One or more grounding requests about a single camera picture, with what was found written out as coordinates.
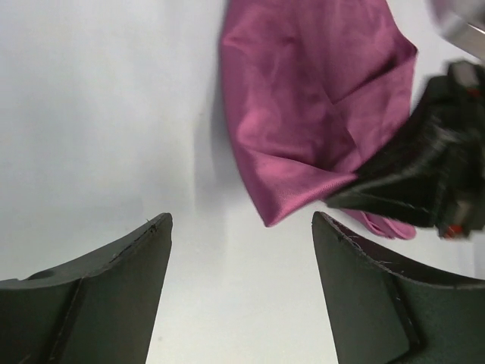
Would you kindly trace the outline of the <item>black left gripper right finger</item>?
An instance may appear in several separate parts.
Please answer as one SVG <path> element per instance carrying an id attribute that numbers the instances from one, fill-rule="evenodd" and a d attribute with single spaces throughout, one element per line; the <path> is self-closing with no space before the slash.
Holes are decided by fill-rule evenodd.
<path id="1" fill-rule="evenodd" d="M 323 212 L 314 251 L 341 363 L 484 361 L 484 282 L 398 254 Z"/>

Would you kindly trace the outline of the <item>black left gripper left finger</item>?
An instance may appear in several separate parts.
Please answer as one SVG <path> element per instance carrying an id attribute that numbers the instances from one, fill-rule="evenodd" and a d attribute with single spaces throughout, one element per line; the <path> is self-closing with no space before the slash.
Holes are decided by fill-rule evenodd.
<path id="1" fill-rule="evenodd" d="M 144 363 L 171 254 L 162 213 L 77 259 L 1 283 L 3 363 Z"/>

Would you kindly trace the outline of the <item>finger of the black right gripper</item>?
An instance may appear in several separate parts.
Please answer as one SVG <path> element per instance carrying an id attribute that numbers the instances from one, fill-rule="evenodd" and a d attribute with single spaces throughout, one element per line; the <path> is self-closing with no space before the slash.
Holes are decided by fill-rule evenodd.
<path id="1" fill-rule="evenodd" d="M 455 116 L 460 86 L 429 79 L 415 110 L 396 134 L 333 193 L 333 209 L 361 210 L 421 228 L 458 228 L 461 140 Z"/>

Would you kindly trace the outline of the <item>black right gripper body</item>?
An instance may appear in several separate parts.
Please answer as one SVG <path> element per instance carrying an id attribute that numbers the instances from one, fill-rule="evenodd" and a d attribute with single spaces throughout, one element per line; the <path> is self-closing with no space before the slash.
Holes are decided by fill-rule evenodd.
<path id="1" fill-rule="evenodd" d="M 484 229 L 484 70 L 469 61 L 449 64 L 449 98 L 429 117 L 443 148 L 434 224 L 439 237 L 467 239 Z"/>

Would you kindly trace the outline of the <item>purple cloth napkin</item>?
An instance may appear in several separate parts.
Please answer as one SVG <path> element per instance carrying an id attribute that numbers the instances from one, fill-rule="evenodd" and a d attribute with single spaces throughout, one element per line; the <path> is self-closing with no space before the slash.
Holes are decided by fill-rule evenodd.
<path id="1" fill-rule="evenodd" d="M 268 227 L 352 182 L 409 116 L 417 49 L 385 1 L 231 1 L 220 50 L 233 154 Z"/>

